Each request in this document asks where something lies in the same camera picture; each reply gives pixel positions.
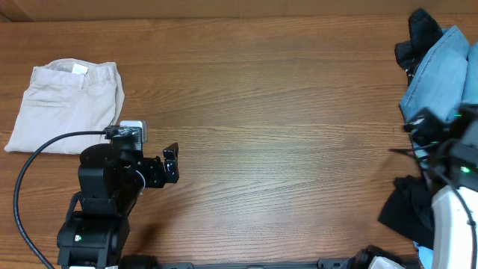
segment white fabric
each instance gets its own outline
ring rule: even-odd
[[[72,73],[74,64],[88,67],[87,73]],[[62,59],[34,67],[5,151],[33,152],[58,135],[101,131],[116,123],[124,99],[115,63]],[[78,154],[98,143],[107,141],[99,135],[68,137],[44,152]]]

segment black cloth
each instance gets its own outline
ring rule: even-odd
[[[395,179],[395,191],[383,206],[379,222],[419,245],[433,249],[435,224],[432,194],[422,179]]]
[[[440,25],[422,8],[409,18],[410,41],[395,45],[397,63],[405,70],[409,85],[428,50],[443,36]]]

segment wood grain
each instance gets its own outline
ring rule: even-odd
[[[476,16],[437,19],[478,40]],[[387,151],[409,146],[394,60],[406,16],[9,23],[0,35],[2,146],[33,66],[59,58],[117,62],[122,119],[149,124],[145,155],[179,142],[181,178],[140,198],[125,254],[206,264],[313,261],[368,244],[415,252],[376,221],[394,177],[418,173]],[[27,157],[0,151],[0,268],[42,268],[13,222]],[[22,185],[23,223],[52,262],[78,163],[41,155]]]

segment wooden table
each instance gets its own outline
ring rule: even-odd
[[[437,19],[478,40],[476,15]],[[368,244],[412,254],[376,221],[394,177],[418,174],[387,151],[409,146],[394,59],[408,38],[407,16],[2,23],[0,144],[33,66],[115,61],[121,118],[149,124],[145,155],[180,147],[179,182],[139,199],[124,254],[196,264],[313,261]],[[0,268],[43,267],[13,222],[27,158],[0,151]],[[22,185],[23,223],[52,263],[78,164],[41,155]]]

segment folded white cloth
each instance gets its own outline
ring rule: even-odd
[[[34,67],[5,151],[33,152],[58,135],[101,131],[116,123],[124,99],[115,63],[61,59]],[[98,143],[107,141],[99,135],[68,137],[44,152],[78,154]]]

